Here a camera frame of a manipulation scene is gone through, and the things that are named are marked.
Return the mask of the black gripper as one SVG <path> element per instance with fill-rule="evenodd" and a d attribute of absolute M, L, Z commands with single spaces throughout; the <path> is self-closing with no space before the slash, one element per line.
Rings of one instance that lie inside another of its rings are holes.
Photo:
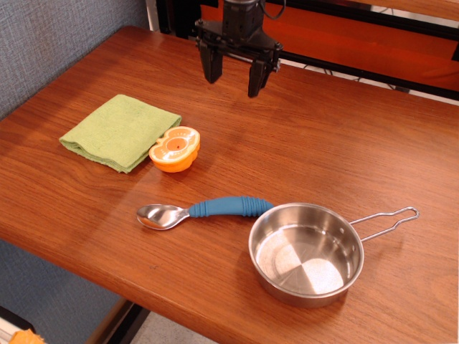
<path fill-rule="evenodd" d="M 257 97 L 270 73 L 279 70 L 282 44 L 263 30 L 265 18 L 272 16 L 265 1 L 224 1 L 221 21 L 199 19 L 197 47 L 205 79 L 213 84 L 222 76 L 223 56 L 251 62 L 248 97 Z"/>

